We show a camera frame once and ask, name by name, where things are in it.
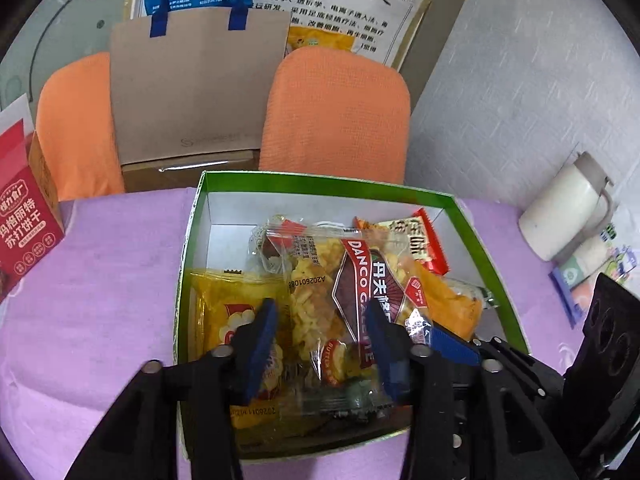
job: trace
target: thermos lid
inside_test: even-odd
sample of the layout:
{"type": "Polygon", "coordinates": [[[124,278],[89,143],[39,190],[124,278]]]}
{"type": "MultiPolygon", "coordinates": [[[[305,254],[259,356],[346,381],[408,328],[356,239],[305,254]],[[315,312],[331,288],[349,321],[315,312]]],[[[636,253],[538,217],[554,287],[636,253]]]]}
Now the thermos lid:
{"type": "Polygon", "coordinates": [[[597,194],[602,193],[607,182],[611,182],[601,165],[588,152],[583,152],[574,162],[574,166],[587,179],[597,194]]]}

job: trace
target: blue bag handle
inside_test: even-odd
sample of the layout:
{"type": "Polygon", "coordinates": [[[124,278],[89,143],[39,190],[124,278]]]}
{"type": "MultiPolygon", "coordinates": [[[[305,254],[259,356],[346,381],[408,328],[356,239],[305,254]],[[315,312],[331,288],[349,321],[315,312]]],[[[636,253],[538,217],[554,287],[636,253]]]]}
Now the blue bag handle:
{"type": "MultiPolygon", "coordinates": [[[[170,10],[169,0],[160,0],[158,10],[151,15],[151,30],[149,31],[150,38],[157,38],[159,36],[166,35],[166,24],[169,19],[170,10]]],[[[236,4],[231,7],[231,12],[229,14],[228,30],[245,30],[248,11],[248,7],[242,0],[236,0],[236,4]]]]}

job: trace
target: open box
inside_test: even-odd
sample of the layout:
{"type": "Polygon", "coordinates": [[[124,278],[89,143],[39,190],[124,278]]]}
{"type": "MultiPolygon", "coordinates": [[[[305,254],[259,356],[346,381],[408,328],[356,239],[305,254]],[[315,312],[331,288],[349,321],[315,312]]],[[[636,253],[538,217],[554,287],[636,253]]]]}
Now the open box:
{"type": "MultiPolygon", "coordinates": [[[[504,336],[528,352],[516,313],[498,273],[455,198],[448,194],[364,180],[304,174],[214,171],[202,173],[196,193],[178,280],[174,324],[174,364],[194,356],[194,292],[188,269],[244,269],[248,241],[255,226],[280,214],[305,222],[339,222],[351,225],[354,216],[379,222],[411,216],[427,209],[446,254],[447,276],[488,288],[498,303],[482,314],[482,337],[504,336]]],[[[180,424],[186,449],[190,449],[188,406],[180,407],[180,424]]],[[[366,426],[329,425],[324,432],[278,441],[277,445],[243,442],[241,457],[282,458],[343,449],[404,431],[410,410],[398,408],[391,416],[366,426]]]]}

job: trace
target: poster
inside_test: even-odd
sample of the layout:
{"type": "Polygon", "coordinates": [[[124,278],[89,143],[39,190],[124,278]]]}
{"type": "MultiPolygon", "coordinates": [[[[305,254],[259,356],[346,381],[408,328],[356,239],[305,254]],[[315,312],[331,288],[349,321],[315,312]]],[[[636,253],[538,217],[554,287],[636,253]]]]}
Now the poster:
{"type": "Polygon", "coordinates": [[[429,0],[254,0],[291,12],[287,51],[321,45],[399,68],[429,0]]]}

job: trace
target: red snack package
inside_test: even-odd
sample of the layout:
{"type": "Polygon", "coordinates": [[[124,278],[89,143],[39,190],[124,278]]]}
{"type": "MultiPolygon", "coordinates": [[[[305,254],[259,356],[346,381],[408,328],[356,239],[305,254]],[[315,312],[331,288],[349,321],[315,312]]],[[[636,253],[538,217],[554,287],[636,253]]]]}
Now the red snack package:
{"type": "Polygon", "coordinates": [[[358,229],[371,230],[383,235],[384,232],[407,234],[409,249],[414,260],[420,262],[427,270],[443,276],[449,272],[449,264],[444,256],[436,231],[431,225],[427,212],[422,207],[411,218],[389,220],[372,224],[366,220],[355,219],[358,229]]]}

